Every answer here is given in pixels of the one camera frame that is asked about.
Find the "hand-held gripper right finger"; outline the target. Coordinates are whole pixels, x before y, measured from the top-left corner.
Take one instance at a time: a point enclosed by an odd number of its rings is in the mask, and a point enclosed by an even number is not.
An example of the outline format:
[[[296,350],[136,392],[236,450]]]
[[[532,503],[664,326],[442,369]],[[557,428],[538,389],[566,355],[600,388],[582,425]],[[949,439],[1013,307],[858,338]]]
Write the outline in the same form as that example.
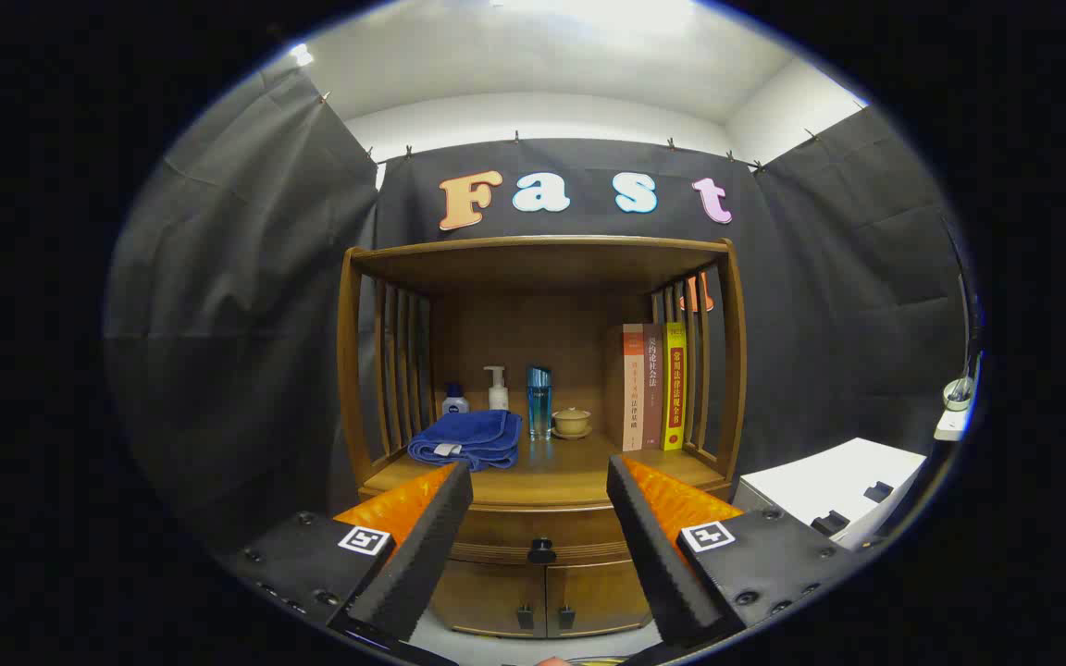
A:
[[[671,646],[768,624],[866,564],[781,507],[743,511],[621,454],[609,461],[605,493]]]

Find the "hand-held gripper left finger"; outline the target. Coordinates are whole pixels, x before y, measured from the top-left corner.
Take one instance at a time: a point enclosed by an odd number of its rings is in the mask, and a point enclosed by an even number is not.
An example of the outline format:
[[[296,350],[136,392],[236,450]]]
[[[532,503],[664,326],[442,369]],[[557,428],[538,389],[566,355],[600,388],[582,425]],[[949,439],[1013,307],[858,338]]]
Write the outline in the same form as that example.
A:
[[[302,623],[407,648],[471,501],[468,462],[442,465],[337,517],[296,511],[223,562]]]

